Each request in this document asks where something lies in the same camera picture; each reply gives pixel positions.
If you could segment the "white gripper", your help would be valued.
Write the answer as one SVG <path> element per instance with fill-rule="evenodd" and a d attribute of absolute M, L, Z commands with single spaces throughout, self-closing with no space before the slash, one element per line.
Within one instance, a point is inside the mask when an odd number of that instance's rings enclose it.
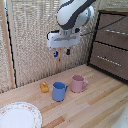
<path fill-rule="evenodd" d="M 51 31 L 47 34 L 47 46 L 49 48 L 59 48 L 77 45 L 80 41 L 80 29 L 75 28 L 71 34 L 68 31 L 65 31 L 63 34 L 60 33 L 59 30 Z M 66 55 L 71 54 L 71 48 L 68 48 L 66 51 Z M 58 51 L 55 49 L 54 57 L 58 56 Z"/>

